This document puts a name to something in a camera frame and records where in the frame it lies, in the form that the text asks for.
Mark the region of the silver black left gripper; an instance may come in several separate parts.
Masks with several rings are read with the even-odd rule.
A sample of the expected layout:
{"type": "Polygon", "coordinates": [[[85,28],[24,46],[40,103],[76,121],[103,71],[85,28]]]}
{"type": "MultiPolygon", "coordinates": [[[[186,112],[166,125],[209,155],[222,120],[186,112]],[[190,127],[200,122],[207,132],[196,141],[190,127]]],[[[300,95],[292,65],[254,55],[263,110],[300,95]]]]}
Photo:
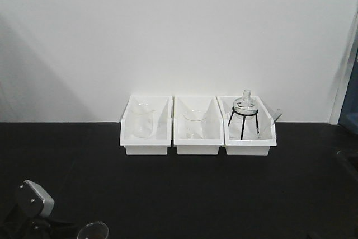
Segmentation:
{"type": "Polygon", "coordinates": [[[27,217],[49,217],[55,201],[39,184],[25,180],[16,190],[16,202],[27,217]]]}

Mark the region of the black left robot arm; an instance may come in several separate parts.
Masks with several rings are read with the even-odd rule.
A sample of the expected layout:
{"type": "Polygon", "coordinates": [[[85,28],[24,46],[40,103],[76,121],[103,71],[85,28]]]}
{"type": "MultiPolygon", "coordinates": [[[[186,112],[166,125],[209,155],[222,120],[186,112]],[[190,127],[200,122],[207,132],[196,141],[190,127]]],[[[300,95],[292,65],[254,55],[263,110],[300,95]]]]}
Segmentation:
{"type": "Polygon", "coordinates": [[[17,187],[16,204],[1,223],[1,238],[76,238],[78,226],[50,218],[55,201],[27,179],[17,187]]]}

